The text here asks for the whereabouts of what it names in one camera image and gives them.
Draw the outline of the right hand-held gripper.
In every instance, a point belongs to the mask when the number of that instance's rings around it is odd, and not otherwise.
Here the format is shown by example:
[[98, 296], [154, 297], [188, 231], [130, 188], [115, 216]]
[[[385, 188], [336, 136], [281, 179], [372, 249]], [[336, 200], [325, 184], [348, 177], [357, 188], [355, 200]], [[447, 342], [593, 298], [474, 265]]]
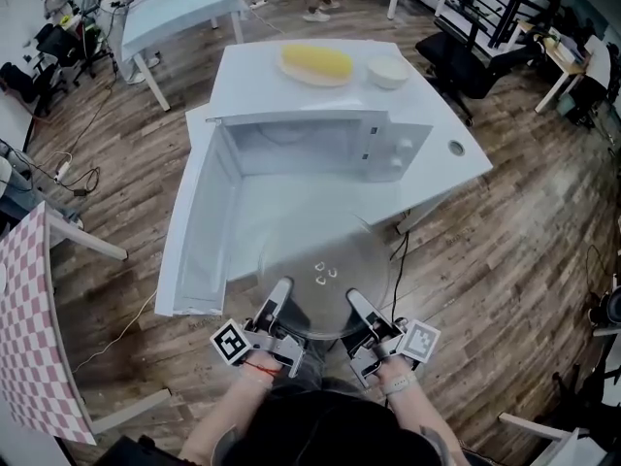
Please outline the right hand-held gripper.
[[441, 336], [440, 330], [417, 319], [407, 321], [404, 317], [386, 322], [375, 306], [355, 288], [347, 292], [346, 298], [368, 327], [366, 335], [341, 338], [350, 367], [364, 388], [371, 386], [371, 376], [390, 357], [402, 356], [411, 363], [412, 370], [430, 360]]

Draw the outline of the clear glass turntable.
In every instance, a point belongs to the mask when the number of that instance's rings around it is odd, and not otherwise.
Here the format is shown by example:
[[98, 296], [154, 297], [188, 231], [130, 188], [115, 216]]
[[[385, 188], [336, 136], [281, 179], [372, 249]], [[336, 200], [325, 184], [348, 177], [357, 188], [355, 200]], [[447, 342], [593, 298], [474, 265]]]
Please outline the clear glass turntable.
[[376, 308], [389, 284], [389, 250], [361, 218], [303, 209], [279, 221], [262, 249], [258, 283], [268, 294], [287, 277], [289, 299], [310, 319], [308, 335], [334, 340], [364, 326], [347, 301], [355, 288]]

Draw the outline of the person's right forearm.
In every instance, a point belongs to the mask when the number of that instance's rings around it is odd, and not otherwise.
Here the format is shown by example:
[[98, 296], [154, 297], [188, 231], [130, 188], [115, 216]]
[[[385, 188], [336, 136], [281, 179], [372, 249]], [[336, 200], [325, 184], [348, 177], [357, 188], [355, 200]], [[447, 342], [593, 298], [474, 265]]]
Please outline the person's right forearm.
[[[382, 385], [395, 377], [413, 372], [411, 367], [412, 363], [409, 360], [401, 355], [395, 355], [381, 362], [376, 375]], [[403, 428], [416, 433], [422, 432], [423, 429], [432, 430], [446, 445], [452, 457], [451, 466], [471, 466], [456, 435], [428, 399], [419, 382], [388, 396], [387, 399]]]

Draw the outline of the person's left forearm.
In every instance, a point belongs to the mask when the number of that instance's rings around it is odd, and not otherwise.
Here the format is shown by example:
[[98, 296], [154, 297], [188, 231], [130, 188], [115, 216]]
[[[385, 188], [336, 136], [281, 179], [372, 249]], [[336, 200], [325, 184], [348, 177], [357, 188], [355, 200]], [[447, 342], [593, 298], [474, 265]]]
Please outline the person's left forearm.
[[240, 374], [242, 368], [256, 368], [270, 373], [275, 380], [282, 364], [267, 352], [252, 351], [246, 362], [240, 366], [239, 375], [224, 396], [190, 433], [181, 448], [179, 458], [200, 466], [211, 466], [216, 447], [226, 435], [230, 432], [242, 435], [247, 431], [271, 389], [244, 379]]

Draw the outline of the person's camouflage trousers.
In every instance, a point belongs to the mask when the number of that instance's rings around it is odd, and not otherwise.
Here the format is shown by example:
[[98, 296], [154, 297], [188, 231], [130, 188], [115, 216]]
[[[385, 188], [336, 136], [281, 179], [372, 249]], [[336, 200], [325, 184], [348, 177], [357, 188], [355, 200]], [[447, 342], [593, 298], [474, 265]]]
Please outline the person's camouflage trousers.
[[295, 383], [305, 391], [331, 391], [362, 398], [363, 391], [354, 384], [325, 375], [328, 349], [328, 341], [310, 340], [307, 342], [304, 357], [294, 379]]

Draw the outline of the beige wristwatch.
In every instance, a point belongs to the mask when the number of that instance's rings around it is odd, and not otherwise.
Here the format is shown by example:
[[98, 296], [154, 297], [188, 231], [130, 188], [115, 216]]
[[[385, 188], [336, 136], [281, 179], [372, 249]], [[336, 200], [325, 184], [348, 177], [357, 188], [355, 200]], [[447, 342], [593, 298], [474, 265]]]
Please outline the beige wristwatch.
[[408, 372], [405, 375], [400, 375], [392, 380], [383, 383], [381, 385], [382, 393], [388, 397], [394, 393], [400, 392], [405, 388], [408, 388], [411, 384], [416, 383], [417, 378], [413, 372]]

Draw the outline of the pale translucent bangle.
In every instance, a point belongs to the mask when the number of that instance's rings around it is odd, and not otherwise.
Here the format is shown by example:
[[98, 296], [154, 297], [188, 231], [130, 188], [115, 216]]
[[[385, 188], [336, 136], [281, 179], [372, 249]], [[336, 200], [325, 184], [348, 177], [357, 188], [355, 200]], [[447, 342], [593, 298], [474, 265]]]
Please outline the pale translucent bangle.
[[252, 381], [266, 389], [271, 389], [274, 384], [274, 376], [256, 368], [242, 368], [240, 374], [244, 379]]

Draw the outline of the person's black shirt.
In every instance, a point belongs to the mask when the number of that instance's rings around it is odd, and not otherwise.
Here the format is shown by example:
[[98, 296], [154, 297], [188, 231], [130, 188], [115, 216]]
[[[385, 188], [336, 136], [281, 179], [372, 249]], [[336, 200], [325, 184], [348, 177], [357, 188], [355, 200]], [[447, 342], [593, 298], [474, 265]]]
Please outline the person's black shirt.
[[388, 409], [333, 391], [268, 398], [213, 466], [444, 466], [441, 448]]

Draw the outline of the black round equipment unit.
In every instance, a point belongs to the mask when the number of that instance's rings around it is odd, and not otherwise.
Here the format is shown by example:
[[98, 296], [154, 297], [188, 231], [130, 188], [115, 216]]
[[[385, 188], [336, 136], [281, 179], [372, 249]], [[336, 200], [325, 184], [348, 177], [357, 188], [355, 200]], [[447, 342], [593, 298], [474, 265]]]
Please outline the black round equipment unit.
[[621, 326], [621, 286], [598, 296], [590, 293], [588, 318], [595, 328]]

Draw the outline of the white bowl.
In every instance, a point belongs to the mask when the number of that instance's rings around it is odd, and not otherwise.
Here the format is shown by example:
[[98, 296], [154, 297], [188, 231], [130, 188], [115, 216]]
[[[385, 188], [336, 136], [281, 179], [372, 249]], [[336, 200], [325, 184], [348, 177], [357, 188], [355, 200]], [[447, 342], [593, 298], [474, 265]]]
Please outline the white bowl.
[[409, 65], [403, 58], [391, 55], [376, 56], [367, 63], [369, 80], [376, 86], [394, 90], [409, 79]]

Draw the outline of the pink checkered tablecloth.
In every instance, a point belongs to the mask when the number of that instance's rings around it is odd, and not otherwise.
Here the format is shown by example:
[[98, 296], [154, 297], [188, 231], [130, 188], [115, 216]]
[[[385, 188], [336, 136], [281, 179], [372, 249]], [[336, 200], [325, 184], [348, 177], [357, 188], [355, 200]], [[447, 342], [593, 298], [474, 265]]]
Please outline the pink checkered tablecloth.
[[0, 295], [0, 397], [20, 426], [94, 445], [71, 395], [46, 292], [44, 203], [0, 240], [8, 280]]

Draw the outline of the black office chair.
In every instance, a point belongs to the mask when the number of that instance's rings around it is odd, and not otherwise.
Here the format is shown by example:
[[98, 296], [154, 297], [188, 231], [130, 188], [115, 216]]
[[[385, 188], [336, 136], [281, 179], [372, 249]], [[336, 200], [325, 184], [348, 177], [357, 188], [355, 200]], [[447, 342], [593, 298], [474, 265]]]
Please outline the black office chair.
[[86, 27], [81, 24], [80, 29], [82, 33], [76, 37], [62, 26], [48, 23], [35, 36], [36, 50], [54, 57], [61, 68], [80, 65], [79, 72], [72, 79], [75, 87], [80, 86], [79, 78], [84, 72], [94, 79], [94, 64], [106, 58], [112, 62], [114, 77], [117, 78], [117, 63], [99, 28], [95, 24]]
[[448, 95], [465, 114], [465, 124], [472, 126], [473, 114], [462, 95], [474, 100], [486, 97], [495, 83], [515, 67], [545, 56], [542, 37], [525, 36], [524, 46], [494, 56], [487, 66], [465, 44], [446, 32], [432, 35], [416, 44], [416, 50], [430, 62], [426, 80], [440, 95]]

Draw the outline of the wooden top table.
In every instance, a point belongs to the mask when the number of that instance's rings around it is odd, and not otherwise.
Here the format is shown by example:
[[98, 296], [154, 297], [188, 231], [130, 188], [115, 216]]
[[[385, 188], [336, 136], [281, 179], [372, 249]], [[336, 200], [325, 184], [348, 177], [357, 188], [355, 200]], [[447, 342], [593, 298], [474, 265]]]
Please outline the wooden top table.
[[612, 73], [610, 48], [596, 34], [591, 34], [583, 45], [565, 35], [544, 38], [543, 45], [547, 57], [561, 70], [561, 76], [535, 111], [542, 112], [565, 82], [570, 81], [559, 99], [564, 96], [572, 99], [573, 107], [567, 114], [573, 120], [579, 120], [607, 95]]

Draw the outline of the black metal railing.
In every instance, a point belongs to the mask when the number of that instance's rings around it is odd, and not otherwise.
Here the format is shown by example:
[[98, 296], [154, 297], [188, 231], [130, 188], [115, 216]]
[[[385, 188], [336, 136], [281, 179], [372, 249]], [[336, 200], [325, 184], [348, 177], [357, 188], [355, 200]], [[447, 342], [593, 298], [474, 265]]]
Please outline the black metal railing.
[[445, 0], [440, 17], [488, 53], [503, 48], [519, 20], [547, 10], [549, 0]]

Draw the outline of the white table frame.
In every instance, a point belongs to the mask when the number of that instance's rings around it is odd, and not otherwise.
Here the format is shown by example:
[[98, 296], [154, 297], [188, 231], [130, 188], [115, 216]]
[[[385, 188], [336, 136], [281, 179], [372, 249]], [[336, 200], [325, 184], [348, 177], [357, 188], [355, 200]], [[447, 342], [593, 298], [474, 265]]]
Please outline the white table frame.
[[564, 431], [507, 413], [499, 421], [549, 442], [528, 466], [621, 466], [621, 450], [604, 450], [586, 429]]

